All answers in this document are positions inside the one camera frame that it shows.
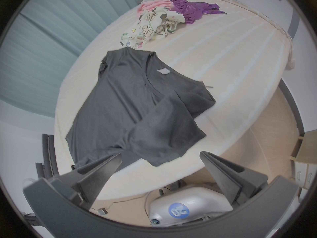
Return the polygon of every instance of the bed sheet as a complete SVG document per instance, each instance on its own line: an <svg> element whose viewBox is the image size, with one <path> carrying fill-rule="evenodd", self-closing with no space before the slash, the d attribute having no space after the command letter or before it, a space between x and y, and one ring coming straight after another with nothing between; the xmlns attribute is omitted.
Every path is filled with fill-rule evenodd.
<svg viewBox="0 0 317 238"><path fill-rule="evenodd" d="M117 199L145 193L188 176L204 167L200 151L221 155L259 117L275 92L283 70L294 67L289 35L260 12L234 0L189 0L217 3L227 15L204 15L176 33L150 41L141 49L179 73L203 81L216 104L195 121L207 136L186 154L153 167L143 159L115 173L98 196ZM54 144L60 174L71 171L73 160L65 137L97 83L100 62L108 50L121 48L120 36L137 18L133 8L109 25L78 57L58 96Z"/></svg>

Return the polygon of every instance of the shirt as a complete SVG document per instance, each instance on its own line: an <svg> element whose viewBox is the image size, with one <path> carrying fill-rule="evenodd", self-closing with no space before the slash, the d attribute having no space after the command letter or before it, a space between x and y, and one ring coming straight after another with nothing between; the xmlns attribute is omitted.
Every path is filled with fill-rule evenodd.
<svg viewBox="0 0 317 238"><path fill-rule="evenodd" d="M116 153L122 154L118 170L140 158L159 166L181 157L206 136L194 118L214 103L203 82L176 72L155 52L108 51L66 136L75 167Z"/></svg>

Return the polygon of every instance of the curtain fold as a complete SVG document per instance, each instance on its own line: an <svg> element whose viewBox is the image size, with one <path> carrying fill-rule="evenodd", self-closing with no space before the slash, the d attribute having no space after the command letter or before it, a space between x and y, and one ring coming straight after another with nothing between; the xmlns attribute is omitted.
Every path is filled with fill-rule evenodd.
<svg viewBox="0 0 317 238"><path fill-rule="evenodd" d="M0 99L54 117L59 87L91 41L139 0L30 0L0 47Z"/></svg>

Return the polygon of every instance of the clothing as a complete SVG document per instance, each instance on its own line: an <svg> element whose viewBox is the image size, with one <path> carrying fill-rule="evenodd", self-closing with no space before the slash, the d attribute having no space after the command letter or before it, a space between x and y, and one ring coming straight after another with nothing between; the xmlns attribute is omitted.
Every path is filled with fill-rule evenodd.
<svg viewBox="0 0 317 238"><path fill-rule="evenodd" d="M158 71L164 68L170 73ZM155 52L108 51L66 136L75 167L116 153L119 169L140 158L158 166L181 157L205 137L194 118L214 103L203 82L177 73Z"/></svg>
<svg viewBox="0 0 317 238"><path fill-rule="evenodd" d="M192 24L195 20L200 19L203 14L226 14L219 10L216 3L210 4L206 2L188 2L187 0L171 0L175 10L184 15L185 24Z"/></svg>
<svg viewBox="0 0 317 238"><path fill-rule="evenodd" d="M174 33L178 22L185 22L184 16L179 12L165 7L146 10L140 19L121 35L120 44L138 49L151 39L165 38Z"/></svg>
<svg viewBox="0 0 317 238"><path fill-rule="evenodd" d="M138 12L138 19L140 18L141 14L144 14L146 10L153 10L155 7L166 7L167 9L174 9L175 6L171 0L154 0L154 1L147 1L140 4L137 9Z"/></svg>

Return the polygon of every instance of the blue circular sticker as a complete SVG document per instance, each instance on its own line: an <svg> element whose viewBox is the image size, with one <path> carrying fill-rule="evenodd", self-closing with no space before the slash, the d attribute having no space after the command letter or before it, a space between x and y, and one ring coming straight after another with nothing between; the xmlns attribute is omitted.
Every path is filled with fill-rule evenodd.
<svg viewBox="0 0 317 238"><path fill-rule="evenodd" d="M168 208L169 214L177 219L184 219L189 215L189 209L186 205L181 203L171 204Z"/></svg>

